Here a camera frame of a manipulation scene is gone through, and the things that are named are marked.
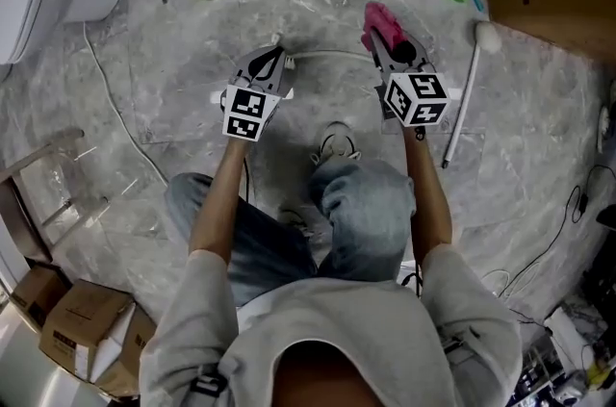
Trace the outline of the small closed cardboard box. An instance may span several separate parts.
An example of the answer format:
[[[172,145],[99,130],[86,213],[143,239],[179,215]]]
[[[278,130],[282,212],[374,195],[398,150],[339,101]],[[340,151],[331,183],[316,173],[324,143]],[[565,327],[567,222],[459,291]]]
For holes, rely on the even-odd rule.
[[[10,295],[23,320],[40,333],[44,323],[71,287],[64,273],[54,266],[34,265]]]

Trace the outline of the pink cloth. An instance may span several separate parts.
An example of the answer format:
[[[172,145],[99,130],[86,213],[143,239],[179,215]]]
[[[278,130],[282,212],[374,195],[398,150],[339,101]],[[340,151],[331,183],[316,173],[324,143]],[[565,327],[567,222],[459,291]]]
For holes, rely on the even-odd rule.
[[[365,7],[364,19],[361,41],[370,52],[374,51],[371,38],[372,30],[379,33],[389,51],[393,51],[400,43],[407,41],[395,16],[384,4],[368,2]]]

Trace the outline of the person's right forearm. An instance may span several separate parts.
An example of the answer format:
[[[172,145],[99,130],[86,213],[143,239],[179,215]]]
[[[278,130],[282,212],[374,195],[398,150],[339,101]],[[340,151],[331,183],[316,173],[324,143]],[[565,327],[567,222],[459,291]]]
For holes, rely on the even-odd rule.
[[[415,260],[424,267],[429,252],[452,242],[449,203],[439,180],[427,139],[418,140],[412,128],[402,129],[408,176],[414,185],[416,211],[411,217]]]

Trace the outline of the person's blue jeans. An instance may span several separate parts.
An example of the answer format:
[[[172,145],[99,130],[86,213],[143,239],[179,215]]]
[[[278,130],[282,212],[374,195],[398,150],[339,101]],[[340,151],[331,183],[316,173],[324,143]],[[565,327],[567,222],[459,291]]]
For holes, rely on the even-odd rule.
[[[185,173],[167,189],[169,212],[189,241],[213,179]],[[332,157],[314,171],[309,194],[332,229],[321,263],[299,231],[239,199],[229,264],[209,251],[190,252],[173,307],[214,314],[340,309],[395,291],[415,211],[412,181],[382,161]]]

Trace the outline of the person's right shoe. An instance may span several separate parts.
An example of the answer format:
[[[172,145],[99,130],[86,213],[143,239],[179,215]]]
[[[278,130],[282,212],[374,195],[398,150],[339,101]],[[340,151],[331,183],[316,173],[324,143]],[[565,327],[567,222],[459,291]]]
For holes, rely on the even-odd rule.
[[[324,128],[319,148],[311,154],[310,159],[318,166],[332,157],[352,160],[361,158],[350,127],[342,121],[333,121]]]

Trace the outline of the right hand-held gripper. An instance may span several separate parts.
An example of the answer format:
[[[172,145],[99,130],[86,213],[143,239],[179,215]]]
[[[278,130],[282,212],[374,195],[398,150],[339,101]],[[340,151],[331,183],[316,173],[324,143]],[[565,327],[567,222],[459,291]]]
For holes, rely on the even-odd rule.
[[[383,120],[397,120],[403,127],[438,125],[450,96],[444,76],[428,62],[424,47],[414,38],[397,43],[392,57],[403,65],[389,70],[389,52],[380,33],[365,32],[361,40],[380,72],[382,84],[375,89]]]

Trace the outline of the person's left forearm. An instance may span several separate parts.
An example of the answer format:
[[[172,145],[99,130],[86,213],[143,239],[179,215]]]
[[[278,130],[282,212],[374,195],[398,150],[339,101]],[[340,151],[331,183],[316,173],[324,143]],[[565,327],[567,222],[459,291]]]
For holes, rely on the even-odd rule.
[[[248,142],[230,138],[192,227],[190,252],[204,250],[231,259],[239,190]]]

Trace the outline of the white toilet brush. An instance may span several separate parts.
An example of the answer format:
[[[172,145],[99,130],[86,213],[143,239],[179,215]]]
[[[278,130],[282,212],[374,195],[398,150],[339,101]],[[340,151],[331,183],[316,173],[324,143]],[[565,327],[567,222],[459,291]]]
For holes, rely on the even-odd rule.
[[[462,94],[460,109],[458,111],[454,128],[451,133],[449,145],[442,161],[443,169],[449,167],[449,164],[453,159],[455,149],[461,135],[462,127],[464,125],[464,121],[470,104],[473,87],[475,85],[475,77],[477,73],[480,55],[482,52],[488,54],[495,54],[501,49],[501,37],[492,22],[478,21],[475,25],[474,36],[475,47],[468,73],[468,78]]]

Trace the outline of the person's shoe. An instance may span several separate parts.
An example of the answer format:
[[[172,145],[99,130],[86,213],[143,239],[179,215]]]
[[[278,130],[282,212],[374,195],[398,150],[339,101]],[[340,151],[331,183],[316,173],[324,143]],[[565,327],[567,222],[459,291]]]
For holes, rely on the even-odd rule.
[[[599,154],[604,152],[604,148],[610,138],[610,110],[606,106],[602,106],[598,118],[597,132],[597,151]]]
[[[318,166],[332,157],[352,160],[361,158],[350,127],[342,121],[333,121],[324,128],[319,148],[311,154],[310,159]]]
[[[314,232],[303,216],[295,210],[281,208],[278,212],[278,221],[283,225],[296,229],[305,239],[311,239],[314,236]]]

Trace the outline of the grey metal counter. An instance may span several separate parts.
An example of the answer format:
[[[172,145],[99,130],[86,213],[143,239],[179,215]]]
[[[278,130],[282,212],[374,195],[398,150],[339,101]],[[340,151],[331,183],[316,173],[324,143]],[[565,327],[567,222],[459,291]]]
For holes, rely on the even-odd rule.
[[[39,351],[12,304],[0,313],[0,407],[107,407],[109,400]]]

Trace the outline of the person's left shoe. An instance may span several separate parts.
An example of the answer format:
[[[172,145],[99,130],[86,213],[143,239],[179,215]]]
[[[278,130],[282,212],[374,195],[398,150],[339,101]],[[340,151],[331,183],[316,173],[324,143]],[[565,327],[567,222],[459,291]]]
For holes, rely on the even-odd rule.
[[[295,210],[281,208],[278,212],[278,221],[283,225],[296,229],[305,239],[311,239],[314,236],[314,232],[303,216]]]

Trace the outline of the torn cardboard box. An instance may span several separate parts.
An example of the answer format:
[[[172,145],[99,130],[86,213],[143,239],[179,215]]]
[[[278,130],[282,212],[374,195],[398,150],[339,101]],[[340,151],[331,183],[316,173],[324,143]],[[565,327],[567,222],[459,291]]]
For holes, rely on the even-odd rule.
[[[141,353],[155,330],[130,293],[78,280],[48,315],[39,350],[104,394],[135,397]]]

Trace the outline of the wooden chair with brown seat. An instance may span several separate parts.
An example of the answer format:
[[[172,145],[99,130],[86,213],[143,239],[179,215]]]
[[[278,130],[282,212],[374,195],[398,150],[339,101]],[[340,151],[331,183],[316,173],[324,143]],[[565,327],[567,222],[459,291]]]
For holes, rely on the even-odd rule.
[[[22,171],[45,157],[60,154],[82,139],[85,132],[80,128],[68,128],[56,134],[50,141],[14,164],[0,170],[0,219],[4,222],[17,250],[25,258],[40,263],[53,264],[59,249],[91,217],[100,216],[110,205],[102,196],[90,205],[90,210],[80,216],[57,239],[52,240],[48,228],[66,211],[76,206],[76,198],[68,198],[51,215],[41,218],[37,214],[34,197],[28,192]]]

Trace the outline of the grey sweatshirt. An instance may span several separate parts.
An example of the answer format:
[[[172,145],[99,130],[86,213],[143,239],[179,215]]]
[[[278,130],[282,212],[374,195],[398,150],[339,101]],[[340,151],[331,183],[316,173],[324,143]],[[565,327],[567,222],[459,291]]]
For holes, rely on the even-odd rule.
[[[339,349],[385,407],[505,407],[522,368],[518,321],[450,245],[423,290],[312,278],[234,304],[220,256],[197,250],[141,355],[141,407],[270,407],[280,357]]]

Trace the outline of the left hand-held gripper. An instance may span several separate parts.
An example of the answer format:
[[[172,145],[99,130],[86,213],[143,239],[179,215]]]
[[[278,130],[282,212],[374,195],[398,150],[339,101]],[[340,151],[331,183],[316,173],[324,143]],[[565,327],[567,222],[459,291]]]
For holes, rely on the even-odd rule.
[[[294,98],[294,88],[279,91],[286,70],[282,46],[265,46],[242,56],[234,80],[221,95],[222,133],[240,140],[258,140],[283,100]]]

